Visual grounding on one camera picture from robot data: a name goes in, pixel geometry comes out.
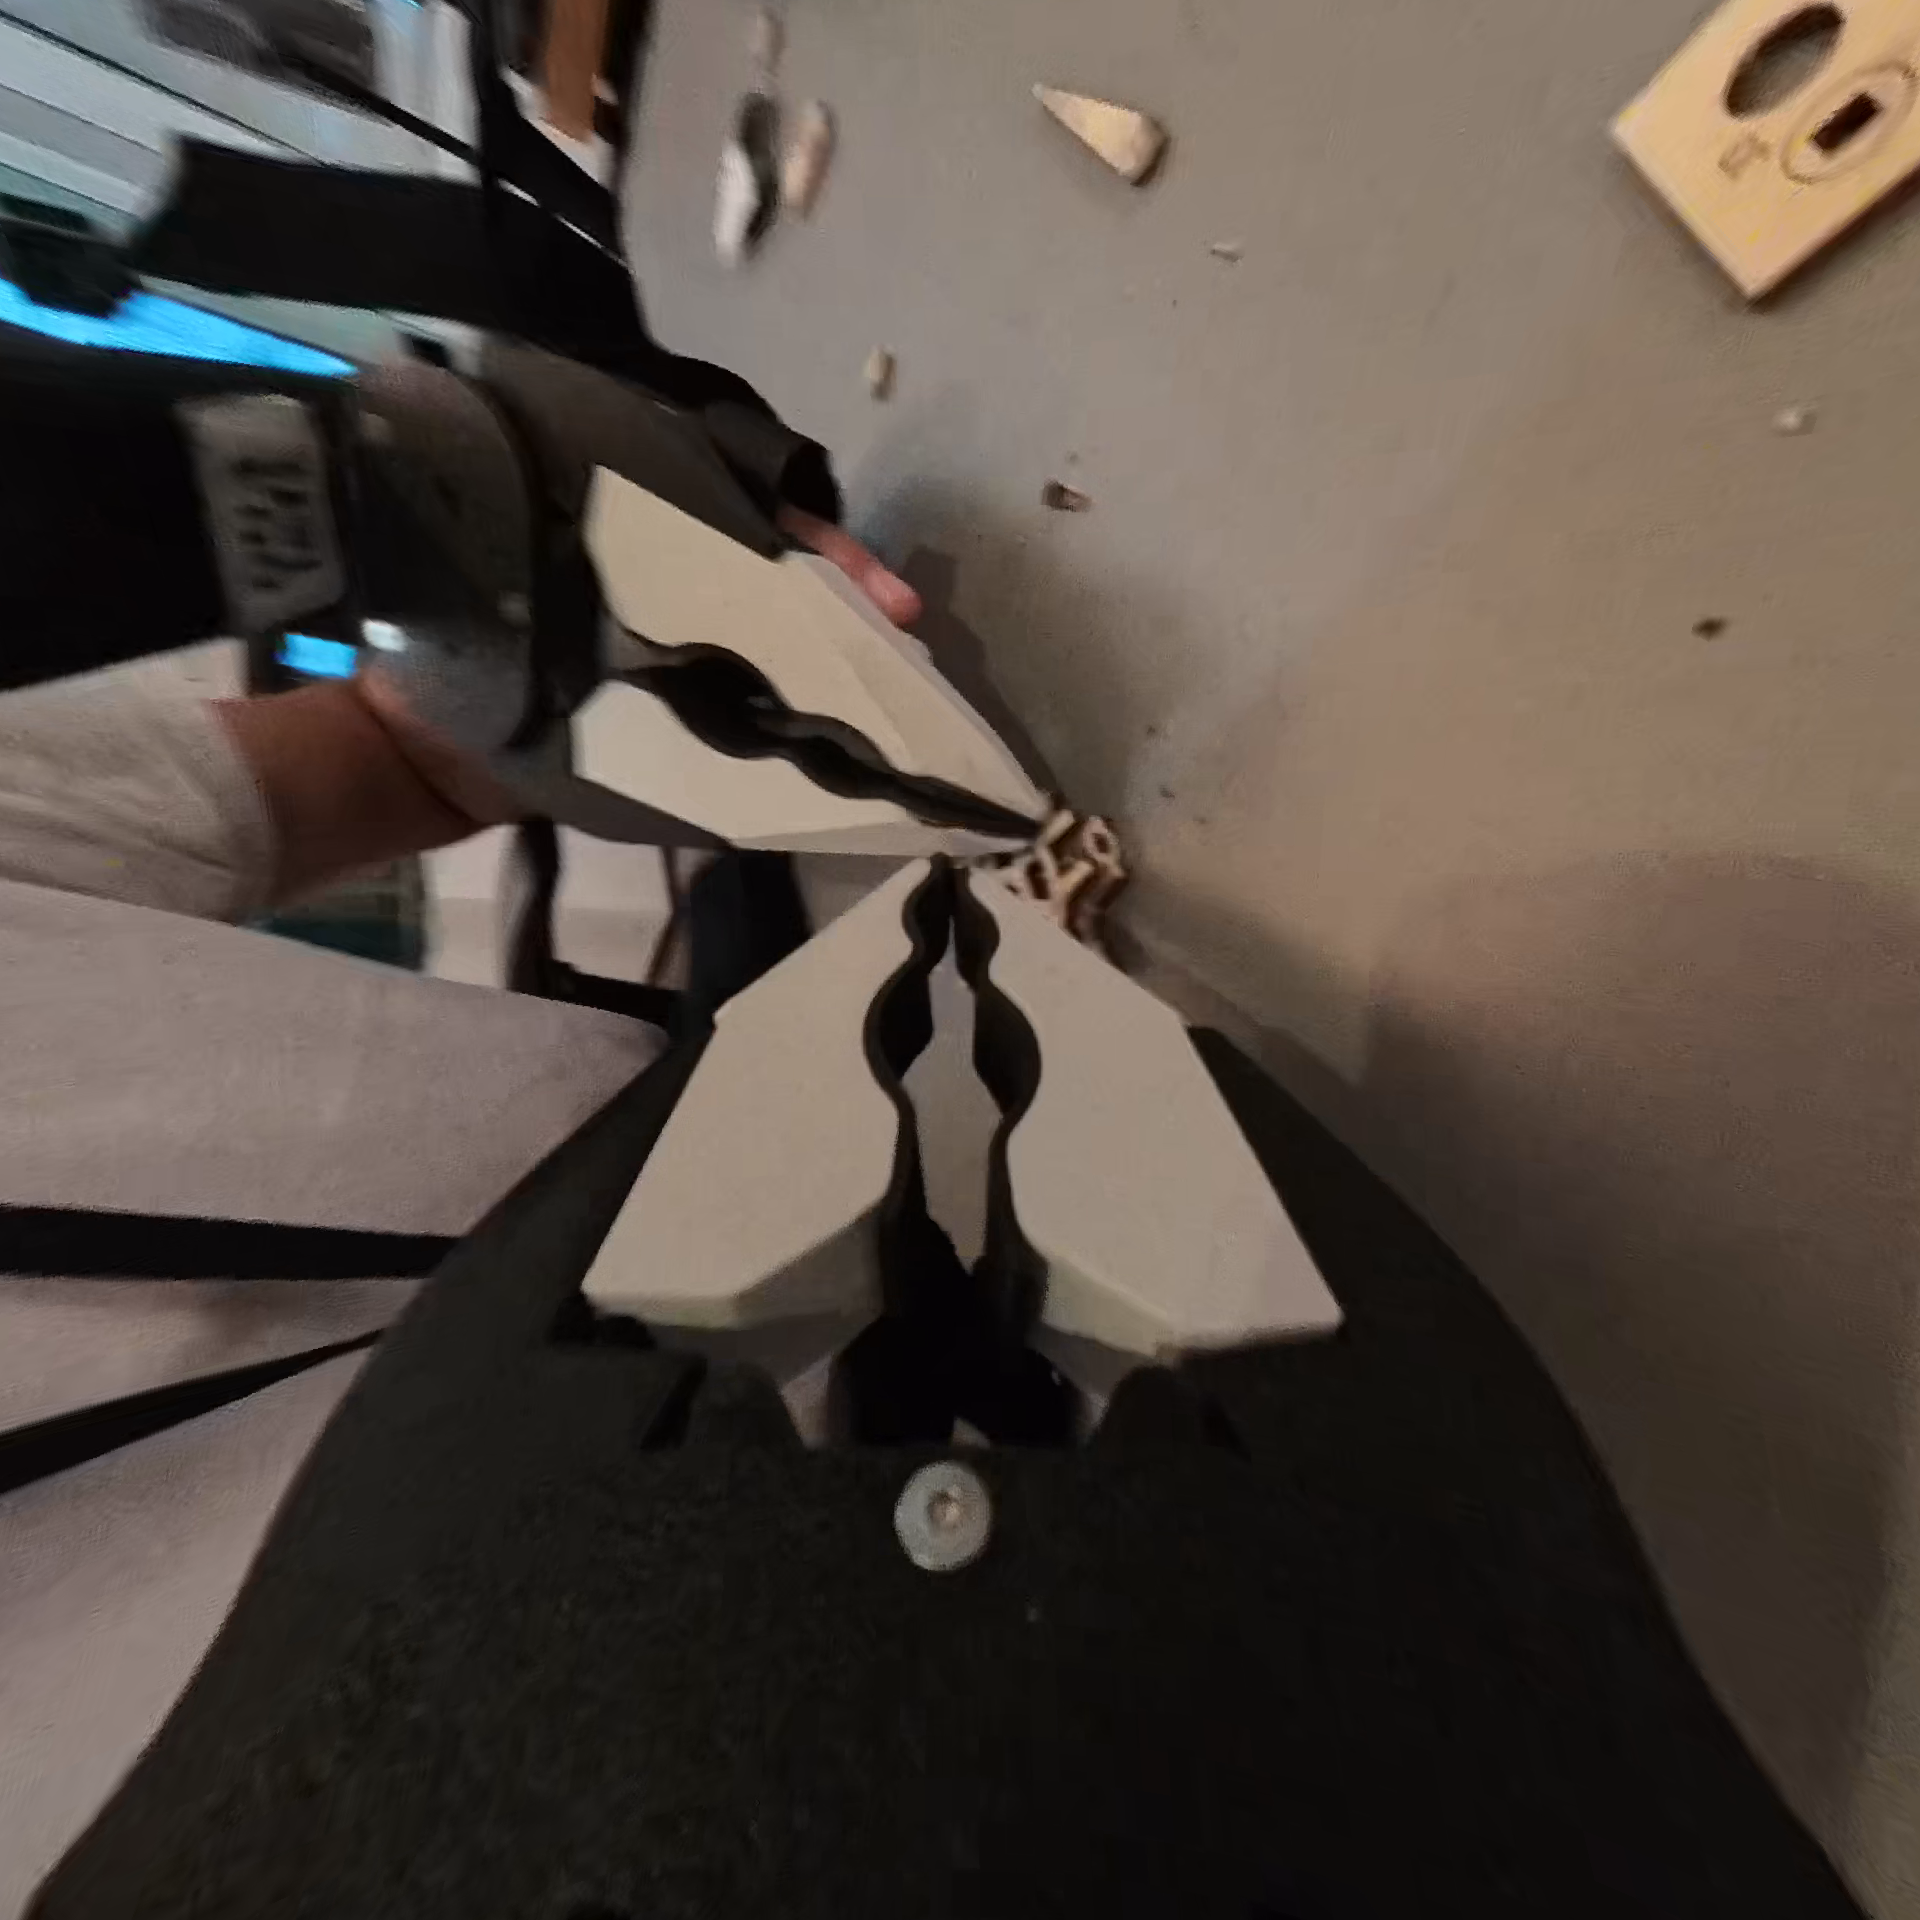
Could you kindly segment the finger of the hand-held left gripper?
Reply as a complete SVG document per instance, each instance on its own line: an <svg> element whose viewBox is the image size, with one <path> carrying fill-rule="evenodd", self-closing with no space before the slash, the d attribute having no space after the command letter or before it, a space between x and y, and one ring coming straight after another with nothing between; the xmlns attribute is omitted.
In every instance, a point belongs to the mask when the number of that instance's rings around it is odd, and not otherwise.
<svg viewBox="0 0 1920 1920"><path fill-rule="evenodd" d="M819 556L767 559L606 467L587 487L583 544L611 620L637 643L741 660L782 708L842 724L893 775L960 789L1025 821L1047 808L927 649Z"/></svg>
<svg viewBox="0 0 1920 1920"><path fill-rule="evenodd" d="M987 856L1039 832L1030 806L904 775L845 727L603 681L567 719L495 753L534 816L610 843L830 856Z"/></svg>

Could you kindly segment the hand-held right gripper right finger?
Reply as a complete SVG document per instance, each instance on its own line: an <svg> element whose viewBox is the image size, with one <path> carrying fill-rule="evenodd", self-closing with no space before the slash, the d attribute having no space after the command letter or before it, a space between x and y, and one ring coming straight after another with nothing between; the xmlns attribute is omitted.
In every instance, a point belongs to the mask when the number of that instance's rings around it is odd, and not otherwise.
<svg viewBox="0 0 1920 1920"><path fill-rule="evenodd" d="M990 1273L1077 1387L1342 1328L1317 1262L1163 999L971 873L950 886L998 1107Z"/></svg>

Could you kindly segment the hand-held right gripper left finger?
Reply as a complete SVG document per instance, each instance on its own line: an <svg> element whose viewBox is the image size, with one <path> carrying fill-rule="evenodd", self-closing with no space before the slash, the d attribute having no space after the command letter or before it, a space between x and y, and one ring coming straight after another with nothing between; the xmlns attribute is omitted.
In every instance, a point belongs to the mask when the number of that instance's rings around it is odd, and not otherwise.
<svg viewBox="0 0 1920 1920"><path fill-rule="evenodd" d="M946 875L907 861L715 1009L587 1271L591 1307L751 1364L826 1364L880 1315L880 1213L910 1166L880 1009L904 991L913 1062Z"/></svg>

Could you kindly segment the small wooden model part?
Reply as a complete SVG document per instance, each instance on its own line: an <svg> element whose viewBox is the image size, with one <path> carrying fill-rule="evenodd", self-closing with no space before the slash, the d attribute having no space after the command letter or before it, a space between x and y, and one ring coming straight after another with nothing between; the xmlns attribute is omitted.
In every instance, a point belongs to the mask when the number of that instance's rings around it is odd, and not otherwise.
<svg viewBox="0 0 1920 1920"><path fill-rule="evenodd" d="M1106 918L1128 869L1106 819L1055 806L1025 848L990 856L983 870L1081 945L1109 949Z"/></svg>

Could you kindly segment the person's left forearm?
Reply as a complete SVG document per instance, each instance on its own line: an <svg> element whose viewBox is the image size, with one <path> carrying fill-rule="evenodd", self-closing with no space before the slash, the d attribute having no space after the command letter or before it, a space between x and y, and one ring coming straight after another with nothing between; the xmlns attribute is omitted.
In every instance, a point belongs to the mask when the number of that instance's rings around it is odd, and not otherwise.
<svg viewBox="0 0 1920 1920"><path fill-rule="evenodd" d="M3 693L3 881L218 924L272 904L279 840L214 665L191 649Z"/></svg>

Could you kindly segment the person's left hand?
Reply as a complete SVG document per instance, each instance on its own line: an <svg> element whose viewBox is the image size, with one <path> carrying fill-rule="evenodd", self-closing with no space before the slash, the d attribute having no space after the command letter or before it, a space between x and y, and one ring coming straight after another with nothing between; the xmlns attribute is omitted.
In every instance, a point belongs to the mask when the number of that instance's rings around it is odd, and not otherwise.
<svg viewBox="0 0 1920 1920"><path fill-rule="evenodd" d="M431 728L394 675L304 684L209 707L266 816L262 904L283 907L526 819L522 798Z"/></svg>

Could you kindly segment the long wooden scrap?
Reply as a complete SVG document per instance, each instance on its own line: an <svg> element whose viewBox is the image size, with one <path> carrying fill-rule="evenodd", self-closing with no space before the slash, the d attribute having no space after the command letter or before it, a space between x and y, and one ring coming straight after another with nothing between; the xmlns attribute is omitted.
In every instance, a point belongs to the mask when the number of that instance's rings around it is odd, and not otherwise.
<svg viewBox="0 0 1920 1920"><path fill-rule="evenodd" d="M711 200L711 247L727 268L742 264L777 221L778 107L762 89L745 91L718 158Z"/></svg>

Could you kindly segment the person's legs in grey pants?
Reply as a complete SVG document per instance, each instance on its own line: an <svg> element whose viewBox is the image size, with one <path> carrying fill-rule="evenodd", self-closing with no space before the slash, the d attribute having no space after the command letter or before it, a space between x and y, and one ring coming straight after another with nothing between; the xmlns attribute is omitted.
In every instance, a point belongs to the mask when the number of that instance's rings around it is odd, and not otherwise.
<svg viewBox="0 0 1920 1920"><path fill-rule="evenodd" d="M645 1023L3 884L3 1205L456 1238L661 1048ZM3 1433L383 1328L413 1285L3 1278ZM3 1916L218 1633L362 1356L3 1494Z"/></svg>

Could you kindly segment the triangular wooden scrap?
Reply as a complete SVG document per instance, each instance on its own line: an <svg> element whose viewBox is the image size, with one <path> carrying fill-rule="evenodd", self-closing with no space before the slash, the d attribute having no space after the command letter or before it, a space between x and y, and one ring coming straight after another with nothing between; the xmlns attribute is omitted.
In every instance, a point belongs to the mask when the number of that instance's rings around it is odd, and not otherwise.
<svg viewBox="0 0 1920 1920"><path fill-rule="evenodd" d="M1126 185L1147 185L1168 152L1168 128L1149 112L1047 81L1030 97Z"/></svg>

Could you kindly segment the plywood sheet with cutouts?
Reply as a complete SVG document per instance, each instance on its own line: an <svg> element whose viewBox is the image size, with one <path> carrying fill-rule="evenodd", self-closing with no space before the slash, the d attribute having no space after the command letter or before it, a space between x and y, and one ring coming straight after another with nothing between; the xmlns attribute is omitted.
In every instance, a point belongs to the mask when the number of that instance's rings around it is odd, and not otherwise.
<svg viewBox="0 0 1920 1920"><path fill-rule="evenodd" d="M1914 204L1918 5L1717 6L1614 144L1741 300Z"/></svg>

